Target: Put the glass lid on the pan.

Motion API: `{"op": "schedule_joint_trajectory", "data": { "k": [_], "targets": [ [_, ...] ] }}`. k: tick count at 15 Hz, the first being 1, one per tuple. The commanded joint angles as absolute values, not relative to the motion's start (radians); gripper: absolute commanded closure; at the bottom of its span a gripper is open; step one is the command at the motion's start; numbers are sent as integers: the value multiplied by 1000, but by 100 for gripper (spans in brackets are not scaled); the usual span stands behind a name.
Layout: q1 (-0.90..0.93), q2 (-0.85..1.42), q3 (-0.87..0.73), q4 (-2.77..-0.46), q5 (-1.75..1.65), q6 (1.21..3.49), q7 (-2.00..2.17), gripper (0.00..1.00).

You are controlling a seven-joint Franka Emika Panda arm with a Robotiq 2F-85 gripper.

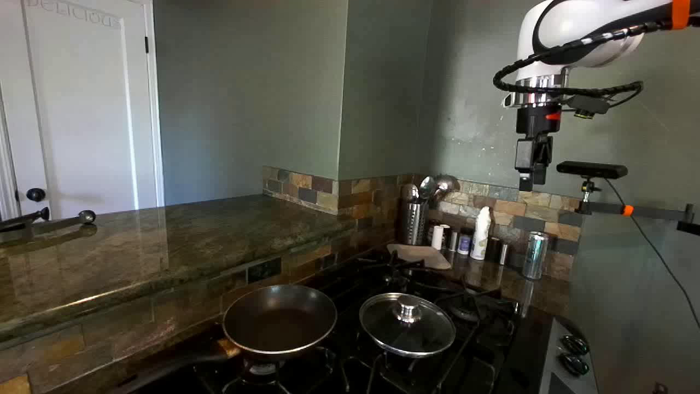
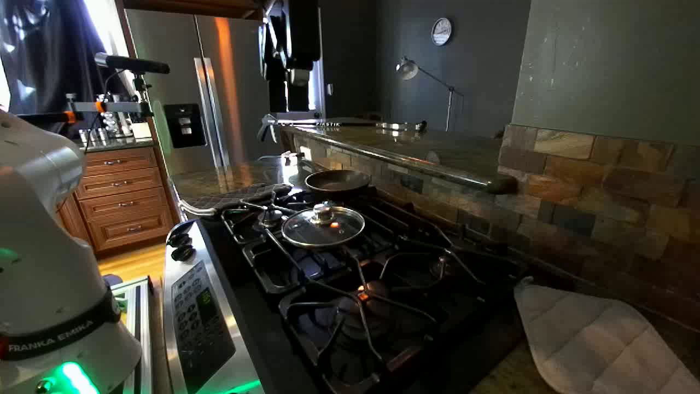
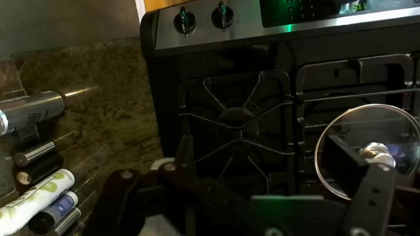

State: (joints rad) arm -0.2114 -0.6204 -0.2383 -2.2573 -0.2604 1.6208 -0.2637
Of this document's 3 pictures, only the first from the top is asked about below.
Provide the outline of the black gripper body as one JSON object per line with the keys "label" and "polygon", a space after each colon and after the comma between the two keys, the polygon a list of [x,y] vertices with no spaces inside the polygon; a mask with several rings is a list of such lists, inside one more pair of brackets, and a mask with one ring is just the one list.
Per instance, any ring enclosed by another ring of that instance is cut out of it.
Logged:
{"label": "black gripper body", "polygon": [[552,133],[561,130],[561,108],[520,108],[516,113],[516,157],[518,189],[532,190],[547,179],[547,167],[552,165]]}

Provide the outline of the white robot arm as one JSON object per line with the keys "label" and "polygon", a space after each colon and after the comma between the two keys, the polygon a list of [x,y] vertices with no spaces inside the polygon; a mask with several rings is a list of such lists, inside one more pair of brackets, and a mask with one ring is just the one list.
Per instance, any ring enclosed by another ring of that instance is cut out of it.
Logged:
{"label": "white robot arm", "polygon": [[504,67],[493,84],[516,109],[518,189],[547,179],[552,133],[561,116],[603,115],[634,98],[640,82],[612,87],[570,87],[570,69],[600,69],[633,52],[645,33],[683,30],[700,21],[700,0],[541,0],[518,30],[516,62]]}

